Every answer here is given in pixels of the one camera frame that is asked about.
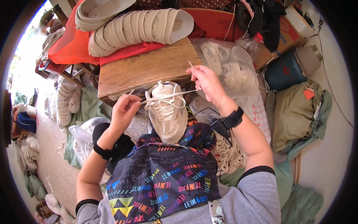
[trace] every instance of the apron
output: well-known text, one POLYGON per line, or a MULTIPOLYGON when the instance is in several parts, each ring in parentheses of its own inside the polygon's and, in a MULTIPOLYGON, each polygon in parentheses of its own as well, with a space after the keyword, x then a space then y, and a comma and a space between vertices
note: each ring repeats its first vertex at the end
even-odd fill
POLYGON ((189 107, 188 125, 178 144, 162 143, 156 133, 142 135, 120 160, 107 182, 117 224, 156 221, 174 212, 212 204, 220 222, 217 162, 210 151, 216 137, 198 123, 189 107))

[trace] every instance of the hand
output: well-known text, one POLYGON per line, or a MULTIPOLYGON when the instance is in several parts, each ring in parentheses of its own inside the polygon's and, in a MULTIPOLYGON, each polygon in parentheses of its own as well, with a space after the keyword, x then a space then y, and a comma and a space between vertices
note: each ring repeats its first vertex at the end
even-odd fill
POLYGON ((141 98, 134 95, 123 94, 112 109, 112 120, 109 126, 112 134, 120 135, 131 123, 132 118, 140 108, 141 98))
POLYGON ((207 101, 217 105, 226 97, 219 78, 213 70, 203 65, 197 65, 189 68, 187 73, 192 74, 192 81, 195 81, 196 89, 204 91, 207 101))

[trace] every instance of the cardboard box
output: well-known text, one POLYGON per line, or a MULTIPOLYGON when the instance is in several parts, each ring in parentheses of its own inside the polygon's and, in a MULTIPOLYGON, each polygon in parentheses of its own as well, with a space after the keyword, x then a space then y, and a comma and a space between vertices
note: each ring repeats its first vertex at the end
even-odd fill
POLYGON ((302 45, 307 41, 295 30, 295 28, 293 28, 285 16, 280 16, 280 30, 281 34, 279 46, 275 52, 271 53, 264 44, 259 44, 260 52, 258 58, 253 62, 255 70, 259 70, 268 62, 280 57, 292 48, 302 47, 302 45))

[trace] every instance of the black watch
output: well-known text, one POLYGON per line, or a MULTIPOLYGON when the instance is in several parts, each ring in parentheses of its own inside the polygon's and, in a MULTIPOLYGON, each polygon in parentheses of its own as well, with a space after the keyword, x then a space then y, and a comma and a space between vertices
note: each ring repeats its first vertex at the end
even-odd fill
POLYGON ((102 158, 105 160, 110 160, 113 156, 113 150, 109 150, 109 149, 104 150, 101 147, 99 147, 97 144, 94 144, 93 150, 97 152, 100 156, 102 156, 102 158))
POLYGON ((230 128, 236 127, 242 122, 242 115, 244 111, 239 107, 237 111, 232 112, 229 116, 221 118, 220 121, 224 124, 225 128, 229 130, 230 128))

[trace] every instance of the polka dot fabric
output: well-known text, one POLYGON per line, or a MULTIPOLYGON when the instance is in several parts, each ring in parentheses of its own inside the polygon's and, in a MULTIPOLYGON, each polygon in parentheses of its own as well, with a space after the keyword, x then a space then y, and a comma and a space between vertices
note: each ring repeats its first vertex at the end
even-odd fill
MULTIPOLYGON (((220 9, 233 0, 181 0, 180 8, 220 9)), ((161 0, 137 0, 136 10, 161 9, 161 0)))

